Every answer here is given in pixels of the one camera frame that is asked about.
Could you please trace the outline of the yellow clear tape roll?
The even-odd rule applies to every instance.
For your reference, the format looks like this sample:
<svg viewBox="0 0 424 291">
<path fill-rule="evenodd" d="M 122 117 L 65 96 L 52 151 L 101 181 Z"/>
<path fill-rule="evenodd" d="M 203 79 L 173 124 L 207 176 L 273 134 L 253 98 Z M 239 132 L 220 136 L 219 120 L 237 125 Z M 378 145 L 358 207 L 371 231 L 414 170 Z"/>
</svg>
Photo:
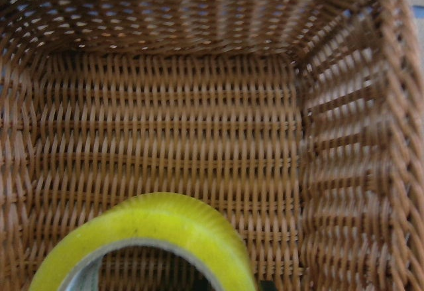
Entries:
<svg viewBox="0 0 424 291">
<path fill-rule="evenodd" d="M 70 231 L 46 256 L 30 290 L 97 290 L 103 257 L 154 247 L 193 265 L 215 290 L 257 290 L 249 254 L 231 222 L 196 198 L 154 192 L 129 198 Z"/>
</svg>

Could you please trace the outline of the brown wicker basket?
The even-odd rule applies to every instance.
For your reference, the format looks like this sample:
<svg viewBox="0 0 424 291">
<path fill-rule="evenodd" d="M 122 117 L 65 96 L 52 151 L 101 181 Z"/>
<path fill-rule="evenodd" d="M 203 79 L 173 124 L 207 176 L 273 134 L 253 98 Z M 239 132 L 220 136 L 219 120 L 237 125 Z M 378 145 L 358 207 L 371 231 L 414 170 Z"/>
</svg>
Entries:
<svg viewBox="0 0 424 291">
<path fill-rule="evenodd" d="M 407 0 L 1 0 L 1 289 L 149 192 L 219 210 L 278 290 L 422 290 Z"/>
</svg>

